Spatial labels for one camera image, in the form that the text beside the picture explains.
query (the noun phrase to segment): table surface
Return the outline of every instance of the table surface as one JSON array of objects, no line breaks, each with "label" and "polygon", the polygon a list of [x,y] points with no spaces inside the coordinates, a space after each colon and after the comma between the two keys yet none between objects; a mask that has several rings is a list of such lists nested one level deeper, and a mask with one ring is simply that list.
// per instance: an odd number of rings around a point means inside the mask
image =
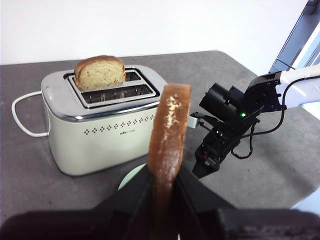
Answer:
[{"label": "table surface", "polygon": [[[192,86],[190,112],[217,82],[245,91],[256,76],[220,51],[122,57],[126,65],[154,69],[168,83]],[[1,223],[32,210],[90,209],[114,193],[123,177],[145,163],[146,156],[85,176],[61,173],[51,155],[47,137],[23,133],[11,114],[17,97],[40,90],[42,79],[53,72],[73,69],[78,61],[57,61],[1,66]],[[46,130],[41,96],[16,106],[24,125],[34,132]],[[279,112],[259,116],[256,131],[269,130]],[[286,111],[277,131],[253,138],[253,154],[239,160],[227,156],[218,172],[201,181],[239,208],[290,208],[320,187],[320,122],[301,107]],[[183,164],[192,169],[194,152],[207,134],[203,128],[187,129]],[[248,152],[248,140],[237,148]]]}]

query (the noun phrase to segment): bread crust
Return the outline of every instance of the bread crust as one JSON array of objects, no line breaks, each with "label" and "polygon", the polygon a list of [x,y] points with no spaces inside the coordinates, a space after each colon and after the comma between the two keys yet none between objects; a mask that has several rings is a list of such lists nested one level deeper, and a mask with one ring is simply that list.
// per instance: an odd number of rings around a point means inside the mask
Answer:
[{"label": "bread crust", "polygon": [[83,69],[84,66],[88,64],[92,64],[94,62],[98,62],[98,61],[117,61],[119,64],[122,64],[122,70],[125,71],[124,62],[121,59],[115,56],[100,55],[100,56],[93,56],[80,61],[74,68],[75,78],[79,79],[81,69]]},{"label": "bread crust", "polygon": [[157,107],[147,160],[153,175],[151,239],[177,239],[172,191],[183,158],[190,97],[190,85],[168,84]]}]

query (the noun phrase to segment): white toaster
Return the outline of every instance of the white toaster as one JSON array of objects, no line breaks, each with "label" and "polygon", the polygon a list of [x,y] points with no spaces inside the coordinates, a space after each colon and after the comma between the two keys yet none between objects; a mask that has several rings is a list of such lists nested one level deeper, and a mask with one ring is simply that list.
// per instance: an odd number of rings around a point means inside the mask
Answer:
[{"label": "white toaster", "polygon": [[41,83],[48,140],[59,169],[79,176],[148,153],[153,120],[167,84],[149,67],[126,65],[121,86],[81,92],[73,70],[54,72]]}]

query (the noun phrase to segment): black cable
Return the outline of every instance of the black cable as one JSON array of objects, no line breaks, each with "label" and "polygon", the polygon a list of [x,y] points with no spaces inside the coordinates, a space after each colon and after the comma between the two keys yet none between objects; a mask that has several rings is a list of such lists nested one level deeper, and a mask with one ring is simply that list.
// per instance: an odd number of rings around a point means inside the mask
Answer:
[{"label": "black cable", "polygon": [[260,131],[260,132],[255,132],[253,134],[247,134],[247,135],[243,135],[243,136],[240,136],[240,137],[237,137],[235,138],[231,143],[229,143],[229,145],[225,148],[226,150],[231,147],[235,142],[241,140],[241,139],[244,139],[244,138],[247,138],[247,137],[250,137],[252,138],[253,136],[257,136],[257,135],[263,135],[263,134],[269,134],[269,133],[272,133],[274,132],[275,130],[277,130],[283,123],[284,121],[284,118],[285,118],[285,110],[286,110],[286,105],[285,105],[285,102],[286,102],[286,95],[287,95],[287,91],[289,90],[289,88],[297,83],[297,82],[301,82],[301,81],[304,81],[304,80],[311,80],[311,79],[317,79],[317,78],[320,78],[320,75],[318,76],[311,76],[311,77],[304,77],[304,78],[300,78],[300,79],[297,79],[297,80],[294,80],[293,82],[291,82],[284,90],[283,92],[283,97],[282,97],[282,105],[281,105],[281,117],[280,117],[280,121],[279,123],[272,129],[268,130],[268,131]]},{"label": "black cable", "polygon": [[231,154],[233,156],[235,156],[237,159],[247,159],[251,156],[251,154],[254,152],[254,147],[252,146],[252,138],[254,136],[254,131],[255,131],[255,125],[257,123],[255,122],[252,126],[251,126],[251,131],[250,131],[250,141],[249,141],[249,148],[250,148],[250,152],[248,153],[247,156],[239,156],[238,154],[236,154],[234,152],[234,149],[231,150]]}]

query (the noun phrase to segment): robot gripper holding bread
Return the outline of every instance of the robot gripper holding bread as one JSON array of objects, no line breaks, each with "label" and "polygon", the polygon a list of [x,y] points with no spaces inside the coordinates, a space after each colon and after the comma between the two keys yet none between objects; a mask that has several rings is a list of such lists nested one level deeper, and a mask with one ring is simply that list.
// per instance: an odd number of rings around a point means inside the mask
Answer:
[{"label": "robot gripper holding bread", "polygon": [[[189,127],[200,125],[209,131],[195,152],[196,163],[192,172],[201,178],[218,171],[229,152],[238,159],[250,157],[253,136],[278,129],[286,109],[318,101],[320,65],[259,76],[251,81],[244,93],[234,86],[227,90],[215,83],[199,104],[213,116],[194,112],[189,117]],[[255,125],[260,122],[257,116],[276,111],[281,111],[278,125],[267,131],[255,132]],[[212,128],[206,127],[202,120]],[[241,139],[247,137],[250,137],[250,152],[239,156],[234,149]]]}]

